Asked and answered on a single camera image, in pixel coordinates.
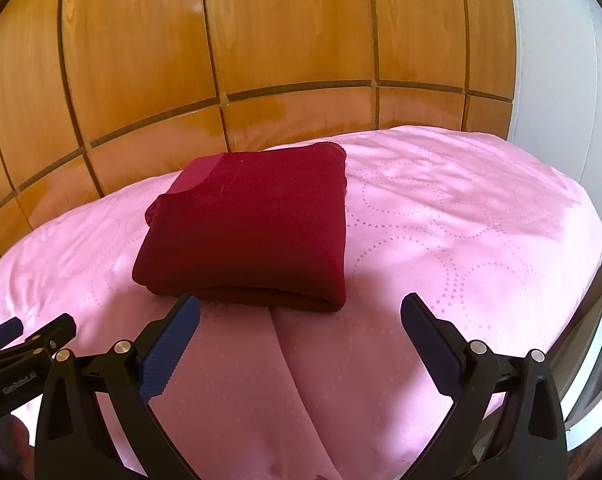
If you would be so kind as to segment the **pink quilted bedspread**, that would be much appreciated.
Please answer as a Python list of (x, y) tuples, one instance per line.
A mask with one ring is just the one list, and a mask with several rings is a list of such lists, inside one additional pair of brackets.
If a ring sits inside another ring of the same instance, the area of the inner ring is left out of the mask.
[(338, 141), (345, 306), (208, 302), (151, 403), (205, 479), (397, 477), (450, 408), (403, 330), (403, 297), (523, 356), (551, 348), (601, 264), (586, 191), (496, 136), (401, 127)]

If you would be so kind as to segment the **white upholstered headboard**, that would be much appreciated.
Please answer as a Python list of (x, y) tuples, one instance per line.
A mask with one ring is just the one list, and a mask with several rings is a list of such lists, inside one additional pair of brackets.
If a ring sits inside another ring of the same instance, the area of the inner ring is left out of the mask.
[(602, 208), (602, 8), (596, 0), (513, 2), (510, 141), (579, 182)]

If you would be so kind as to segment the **dark red garment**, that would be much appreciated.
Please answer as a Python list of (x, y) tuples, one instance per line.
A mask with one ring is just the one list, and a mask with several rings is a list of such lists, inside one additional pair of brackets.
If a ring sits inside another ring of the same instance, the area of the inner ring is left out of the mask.
[(339, 311), (345, 166), (331, 142), (193, 160), (146, 210), (133, 280), (158, 296)]

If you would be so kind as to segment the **wooden panelled wardrobe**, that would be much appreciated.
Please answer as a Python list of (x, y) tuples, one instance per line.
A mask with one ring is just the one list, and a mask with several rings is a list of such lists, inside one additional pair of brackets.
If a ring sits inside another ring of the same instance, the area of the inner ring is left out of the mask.
[(0, 0), (0, 257), (198, 155), (507, 136), (515, 70), (513, 0)]

